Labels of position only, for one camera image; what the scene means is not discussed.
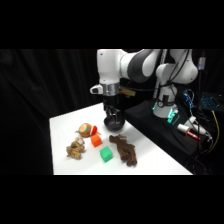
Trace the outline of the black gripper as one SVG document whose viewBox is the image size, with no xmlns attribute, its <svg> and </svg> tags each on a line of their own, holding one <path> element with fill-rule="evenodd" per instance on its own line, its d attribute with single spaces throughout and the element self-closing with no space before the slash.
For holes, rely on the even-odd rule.
<svg viewBox="0 0 224 224">
<path fill-rule="evenodd" d="M 104 110 L 106 111 L 106 116 L 110 117 L 111 113 L 110 110 L 115 110 L 115 119 L 117 120 L 119 118 L 119 96 L 114 95 L 114 96 L 104 96 L 103 97 L 103 105 L 104 105 Z"/>
</svg>

